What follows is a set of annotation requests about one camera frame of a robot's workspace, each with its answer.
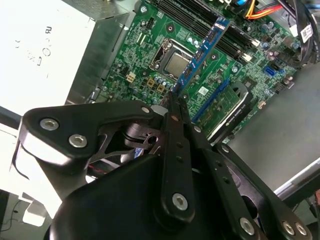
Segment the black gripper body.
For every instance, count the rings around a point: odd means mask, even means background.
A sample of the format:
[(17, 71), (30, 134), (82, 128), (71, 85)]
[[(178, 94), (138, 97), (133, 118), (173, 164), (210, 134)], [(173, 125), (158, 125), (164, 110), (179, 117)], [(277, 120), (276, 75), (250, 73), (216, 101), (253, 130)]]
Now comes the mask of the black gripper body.
[(188, 160), (166, 164), (141, 156), (71, 193), (48, 231), (51, 240), (237, 240), (239, 220), (228, 214), (207, 173)]

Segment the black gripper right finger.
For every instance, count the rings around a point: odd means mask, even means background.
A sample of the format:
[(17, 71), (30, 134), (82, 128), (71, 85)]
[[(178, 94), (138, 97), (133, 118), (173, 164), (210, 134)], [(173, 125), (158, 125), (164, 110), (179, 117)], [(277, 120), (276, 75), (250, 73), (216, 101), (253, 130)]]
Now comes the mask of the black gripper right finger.
[(311, 240), (313, 235), (294, 212), (223, 143), (210, 146), (191, 122), (186, 101), (179, 99), (191, 151), (216, 191), (215, 222), (224, 240)]

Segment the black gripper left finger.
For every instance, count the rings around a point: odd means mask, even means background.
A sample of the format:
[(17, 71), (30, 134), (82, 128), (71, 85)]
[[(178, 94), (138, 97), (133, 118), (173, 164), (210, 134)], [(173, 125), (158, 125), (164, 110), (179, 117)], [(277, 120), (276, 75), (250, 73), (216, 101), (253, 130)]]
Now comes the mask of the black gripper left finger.
[(186, 101), (169, 92), (154, 106), (127, 100), (29, 110), (18, 147), (38, 161), (61, 200), (85, 184), (90, 164), (122, 155), (130, 155), (124, 169), (156, 161), (156, 209), (165, 218), (190, 222), (195, 203), (185, 131), (192, 129)]

